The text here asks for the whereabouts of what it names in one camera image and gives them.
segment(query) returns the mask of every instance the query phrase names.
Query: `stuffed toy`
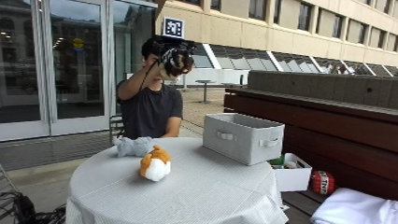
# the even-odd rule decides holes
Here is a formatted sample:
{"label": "stuffed toy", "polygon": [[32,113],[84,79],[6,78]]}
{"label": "stuffed toy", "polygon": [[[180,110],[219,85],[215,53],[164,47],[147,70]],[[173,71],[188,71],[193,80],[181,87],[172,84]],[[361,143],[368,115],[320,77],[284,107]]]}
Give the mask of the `stuffed toy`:
{"label": "stuffed toy", "polygon": [[117,147],[119,157],[137,156],[144,157],[151,149],[152,137],[140,137],[136,140],[123,137],[123,139],[113,138],[113,145]]}
{"label": "stuffed toy", "polygon": [[172,159],[160,146],[153,146],[153,148],[141,159],[140,174],[147,179],[160,181],[171,173]]}

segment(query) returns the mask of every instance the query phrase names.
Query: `red can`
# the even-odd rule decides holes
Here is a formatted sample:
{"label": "red can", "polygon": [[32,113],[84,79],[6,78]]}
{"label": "red can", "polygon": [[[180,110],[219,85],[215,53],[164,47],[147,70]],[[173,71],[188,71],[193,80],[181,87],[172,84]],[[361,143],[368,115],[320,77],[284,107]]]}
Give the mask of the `red can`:
{"label": "red can", "polygon": [[332,194],[334,192],[334,178],[325,171],[313,171],[313,192]]}

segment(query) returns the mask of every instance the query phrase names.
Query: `white box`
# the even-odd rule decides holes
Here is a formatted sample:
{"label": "white box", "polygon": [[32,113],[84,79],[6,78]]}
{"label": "white box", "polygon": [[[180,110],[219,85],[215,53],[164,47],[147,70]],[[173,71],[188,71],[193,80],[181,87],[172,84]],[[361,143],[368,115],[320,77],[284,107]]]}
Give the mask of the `white box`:
{"label": "white box", "polygon": [[308,190],[312,166],[304,162],[293,153],[285,154],[285,162],[293,161],[299,168],[296,169],[275,169],[276,185],[280,191]]}
{"label": "white box", "polygon": [[285,124],[237,113],[208,114],[203,145],[243,162],[257,164],[281,156]]}

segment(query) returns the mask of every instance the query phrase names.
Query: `storage box handle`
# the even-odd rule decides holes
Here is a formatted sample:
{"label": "storage box handle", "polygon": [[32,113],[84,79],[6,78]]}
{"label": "storage box handle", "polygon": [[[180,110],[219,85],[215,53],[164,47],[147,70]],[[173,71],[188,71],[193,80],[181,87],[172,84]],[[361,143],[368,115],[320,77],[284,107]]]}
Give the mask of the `storage box handle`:
{"label": "storage box handle", "polygon": [[223,133],[221,131],[217,131],[217,137],[224,140],[237,140],[236,136],[232,133]]}
{"label": "storage box handle", "polygon": [[277,144],[277,140],[277,138],[275,140],[260,140],[259,145],[261,147],[275,147],[275,145]]}

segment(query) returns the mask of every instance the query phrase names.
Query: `building facade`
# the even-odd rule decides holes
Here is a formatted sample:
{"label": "building facade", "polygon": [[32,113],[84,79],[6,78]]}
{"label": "building facade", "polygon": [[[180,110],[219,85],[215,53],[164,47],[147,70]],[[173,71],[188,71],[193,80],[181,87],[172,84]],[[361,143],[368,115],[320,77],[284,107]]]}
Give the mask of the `building facade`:
{"label": "building facade", "polygon": [[185,38],[208,47],[215,69],[188,83],[237,82],[249,70],[398,75],[396,0],[167,0],[159,34],[164,17],[184,20]]}
{"label": "building facade", "polygon": [[185,38],[213,45],[398,65],[396,0],[167,0]]}

